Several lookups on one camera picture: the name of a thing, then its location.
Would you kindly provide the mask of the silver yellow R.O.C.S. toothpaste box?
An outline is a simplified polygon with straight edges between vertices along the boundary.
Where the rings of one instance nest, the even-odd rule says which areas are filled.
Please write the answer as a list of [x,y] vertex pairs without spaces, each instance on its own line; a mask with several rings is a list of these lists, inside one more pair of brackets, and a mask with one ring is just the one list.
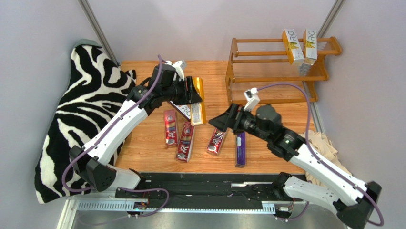
[[304,63],[305,57],[295,30],[284,29],[282,33],[282,40],[290,65],[302,65]]

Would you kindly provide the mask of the orange white R.O.C.S. toothpaste box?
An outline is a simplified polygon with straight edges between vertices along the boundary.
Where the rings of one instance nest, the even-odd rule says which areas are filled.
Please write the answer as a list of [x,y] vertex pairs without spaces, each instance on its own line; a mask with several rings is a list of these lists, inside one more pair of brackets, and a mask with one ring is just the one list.
[[306,29],[303,35],[303,43],[304,63],[314,65],[317,60],[317,32]]

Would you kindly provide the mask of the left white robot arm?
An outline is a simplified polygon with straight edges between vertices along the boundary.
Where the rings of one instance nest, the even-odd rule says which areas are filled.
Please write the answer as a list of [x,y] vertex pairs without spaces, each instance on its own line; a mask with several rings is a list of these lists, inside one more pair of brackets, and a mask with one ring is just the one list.
[[73,146],[69,156],[73,170],[91,188],[135,189],[141,176],[134,170],[121,169],[109,161],[132,130],[165,102],[191,105],[202,102],[191,76],[184,75],[186,61],[155,66],[152,76],[134,87],[113,119],[82,147]]

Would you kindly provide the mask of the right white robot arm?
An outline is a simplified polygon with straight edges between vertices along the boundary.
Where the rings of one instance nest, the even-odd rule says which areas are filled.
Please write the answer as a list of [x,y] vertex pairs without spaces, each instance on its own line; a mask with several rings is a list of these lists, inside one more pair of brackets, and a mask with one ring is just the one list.
[[369,223],[382,187],[346,173],[316,152],[302,136],[283,126],[281,115],[270,104],[260,106],[256,114],[244,110],[242,105],[231,104],[209,124],[223,132],[246,132],[266,141],[274,155],[301,167],[324,184],[321,187],[282,172],[273,186],[287,196],[330,210],[352,229],[363,229]]

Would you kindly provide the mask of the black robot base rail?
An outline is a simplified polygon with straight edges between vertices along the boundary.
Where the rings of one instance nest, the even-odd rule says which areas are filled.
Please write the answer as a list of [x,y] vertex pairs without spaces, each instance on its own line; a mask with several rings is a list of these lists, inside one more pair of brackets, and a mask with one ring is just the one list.
[[140,217],[155,211],[254,213],[288,218],[299,201],[273,187],[276,174],[143,173],[133,191],[113,188],[82,200],[77,217],[91,213]]

